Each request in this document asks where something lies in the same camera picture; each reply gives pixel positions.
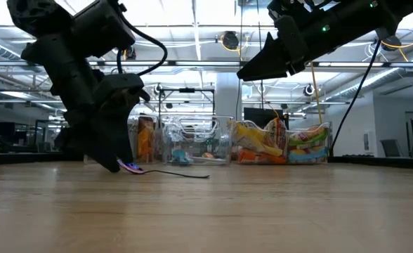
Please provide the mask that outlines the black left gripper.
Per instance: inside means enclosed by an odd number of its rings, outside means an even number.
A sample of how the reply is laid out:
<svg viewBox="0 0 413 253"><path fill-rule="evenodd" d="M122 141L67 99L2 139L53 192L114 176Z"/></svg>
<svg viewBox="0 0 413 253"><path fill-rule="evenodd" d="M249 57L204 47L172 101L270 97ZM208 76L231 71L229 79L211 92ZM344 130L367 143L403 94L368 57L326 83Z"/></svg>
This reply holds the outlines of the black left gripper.
<svg viewBox="0 0 413 253"><path fill-rule="evenodd" d="M53 81L51 93L59 96L69 123L84 123L88 156L108 171L117 173L117 157L133 162L128 118L133 107L143 99L150 101L142 79L136 74L109 74L100 70L71 72ZM119 112L119 123L101 115Z"/></svg>

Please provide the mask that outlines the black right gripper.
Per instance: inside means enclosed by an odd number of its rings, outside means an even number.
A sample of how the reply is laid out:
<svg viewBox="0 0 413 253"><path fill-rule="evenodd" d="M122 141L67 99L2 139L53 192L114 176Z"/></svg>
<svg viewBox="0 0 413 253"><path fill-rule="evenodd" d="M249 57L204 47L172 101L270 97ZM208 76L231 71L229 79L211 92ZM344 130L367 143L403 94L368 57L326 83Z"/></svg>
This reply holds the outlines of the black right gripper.
<svg viewBox="0 0 413 253"><path fill-rule="evenodd" d="M301 28L319 13L314 1L272 0L268 14L277 29L277 38L271 33L263 48L237 72L243 81L258 81L287 77L305 70L309 52Z"/></svg>

